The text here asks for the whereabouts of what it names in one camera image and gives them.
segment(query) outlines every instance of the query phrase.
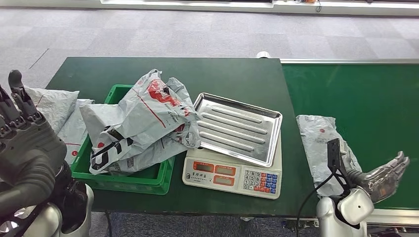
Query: scale keypad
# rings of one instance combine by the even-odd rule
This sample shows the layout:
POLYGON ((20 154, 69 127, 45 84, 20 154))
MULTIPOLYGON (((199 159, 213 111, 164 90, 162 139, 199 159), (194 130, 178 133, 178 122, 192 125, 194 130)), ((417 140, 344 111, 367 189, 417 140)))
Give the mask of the scale keypad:
POLYGON ((276 174, 245 170, 243 189, 275 194, 278 176, 276 174))

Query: black cable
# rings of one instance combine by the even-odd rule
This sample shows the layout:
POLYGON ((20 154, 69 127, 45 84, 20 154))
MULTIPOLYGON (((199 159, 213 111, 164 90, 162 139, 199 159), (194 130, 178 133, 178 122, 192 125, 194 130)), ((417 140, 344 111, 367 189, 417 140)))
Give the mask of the black cable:
POLYGON ((322 10, 322 4, 320 3, 320 0, 317 0, 319 2, 319 5, 316 7, 316 12, 320 12, 322 10))
POLYGON ((112 237, 112 224, 111 224, 111 217, 109 216, 108 210, 105 210, 106 219, 108 219, 108 230, 109 230, 109 237, 112 237))
POLYGON ((331 178, 333 178, 334 174, 330 174, 329 177, 323 181, 319 186, 317 186, 315 189, 313 189, 313 191, 311 191, 311 193, 305 198, 305 200, 302 202, 302 205, 300 206, 300 209, 298 210, 298 214, 297 214, 297 224, 295 226, 295 234, 297 237, 299 237, 299 233, 298 233, 298 223, 300 221, 300 215, 301 215, 301 211, 302 208, 304 207, 305 203, 308 201, 308 199, 311 197, 311 195, 313 195, 313 193, 315 193, 319 188, 321 188, 325 183, 327 183, 331 178))

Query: red printed logo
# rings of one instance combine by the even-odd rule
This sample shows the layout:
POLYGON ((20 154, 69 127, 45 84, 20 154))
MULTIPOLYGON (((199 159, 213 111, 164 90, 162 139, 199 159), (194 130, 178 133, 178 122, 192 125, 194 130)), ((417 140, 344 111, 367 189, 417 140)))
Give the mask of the red printed logo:
POLYGON ((185 124, 182 124, 181 126, 177 127, 177 129, 175 129, 175 132, 181 132, 183 131, 183 129, 185 128, 185 124))
MULTIPOLYGON (((148 93, 151 98, 158 100, 161 103, 169 102, 173 107, 180 106, 180 101, 176 98, 173 98, 169 94, 169 87, 163 83, 162 80, 154 79, 151 81, 150 85, 147 88, 148 93)), ((185 116, 188 116, 190 113, 185 108, 185 116)))

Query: green table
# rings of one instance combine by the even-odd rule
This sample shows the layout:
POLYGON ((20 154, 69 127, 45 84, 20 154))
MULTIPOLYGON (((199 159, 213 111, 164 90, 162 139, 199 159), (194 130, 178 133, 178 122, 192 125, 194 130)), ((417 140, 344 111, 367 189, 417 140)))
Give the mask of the green table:
MULTIPOLYGON (((201 58, 67 58, 47 89, 79 90, 79 98, 103 103, 114 84, 134 84, 153 68, 176 77, 192 100, 199 93, 231 98, 280 111, 283 179, 277 200, 186 186, 181 180, 185 153, 176 157, 170 190, 165 196, 95 190, 95 210, 148 213, 295 216, 313 189, 293 107, 278 59, 201 58)), ((312 197, 304 216, 315 215, 312 197)))
MULTIPOLYGON (((336 118, 363 169, 370 170, 403 150, 411 159, 398 192, 377 208, 419 209, 415 171, 419 168, 419 63, 284 61, 277 59, 68 58, 48 89, 80 90, 80 98, 103 102, 113 84, 133 84, 152 68, 163 78, 177 77, 192 98, 213 93, 284 115, 283 181, 277 200, 186 186, 181 181, 184 154, 177 156, 165 196, 95 191, 94 209, 149 213, 296 216, 313 188, 294 118, 312 114, 336 118), (291 95, 293 107, 290 106, 291 95)), ((315 216, 316 198, 303 216, 315 216)))
POLYGON ((296 115, 336 118, 364 171, 404 151, 397 193, 376 209, 419 209, 419 60, 282 60, 296 115))

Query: metal frame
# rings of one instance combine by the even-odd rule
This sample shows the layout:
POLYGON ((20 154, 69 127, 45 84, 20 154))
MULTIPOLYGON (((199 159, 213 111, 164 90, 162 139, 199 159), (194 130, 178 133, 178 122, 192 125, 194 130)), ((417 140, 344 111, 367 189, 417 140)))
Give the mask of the metal frame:
POLYGON ((280 59, 281 64, 419 64, 419 59, 280 59))
MULTIPOLYGON (((295 221, 297 218, 285 219, 295 221)), ((300 221, 318 221, 318 219, 300 218, 300 221)), ((366 221, 370 226, 419 227, 419 210, 375 209, 366 221)))

